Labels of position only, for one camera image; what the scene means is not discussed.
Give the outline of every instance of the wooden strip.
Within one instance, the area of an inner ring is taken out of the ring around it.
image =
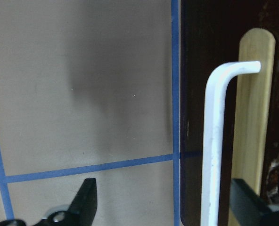
[[[238,76],[232,178],[244,179],[257,194],[261,188],[275,43],[269,31],[254,28],[242,37],[239,47],[239,61],[259,60],[261,71]],[[236,225],[230,211],[229,226]]]

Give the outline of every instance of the curved white handle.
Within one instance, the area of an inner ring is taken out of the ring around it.
[[[224,104],[230,80],[239,74],[258,73],[259,61],[231,62],[217,67],[205,90],[201,226],[217,226],[221,176]]]

